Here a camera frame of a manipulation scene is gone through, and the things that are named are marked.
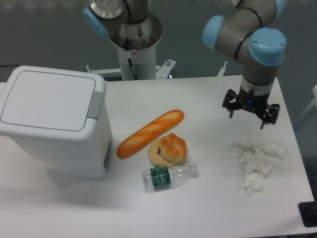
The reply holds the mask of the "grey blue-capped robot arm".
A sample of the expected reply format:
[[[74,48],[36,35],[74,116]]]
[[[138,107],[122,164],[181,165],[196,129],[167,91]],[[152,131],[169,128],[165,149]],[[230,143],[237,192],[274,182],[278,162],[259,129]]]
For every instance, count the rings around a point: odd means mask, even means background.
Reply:
[[[281,0],[237,0],[229,18],[216,15],[205,25],[205,45],[244,66],[239,92],[229,90],[223,107],[254,113],[262,123],[275,124],[278,104],[268,104],[278,67],[284,60],[286,38],[269,28],[283,11]],[[124,80],[156,79],[156,45],[162,37],[160,20],[146,0],[92,0],[82,11],[87,25],[117,47]]]

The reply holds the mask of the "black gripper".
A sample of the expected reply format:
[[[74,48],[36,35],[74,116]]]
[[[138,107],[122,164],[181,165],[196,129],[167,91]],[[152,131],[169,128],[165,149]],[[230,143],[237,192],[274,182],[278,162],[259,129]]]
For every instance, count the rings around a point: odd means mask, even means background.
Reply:
[[[229,111],[229,117],[232,118],[237,110],[245,110],[254,113],[261,119],[260,129],[267,124],[275,124],[278,118],[280,105],[268,104],[269,93],[263,95],[254,95],[253,92],[246,92],[240,87],[239,94],[229,89],[225,95],[222,107]]]

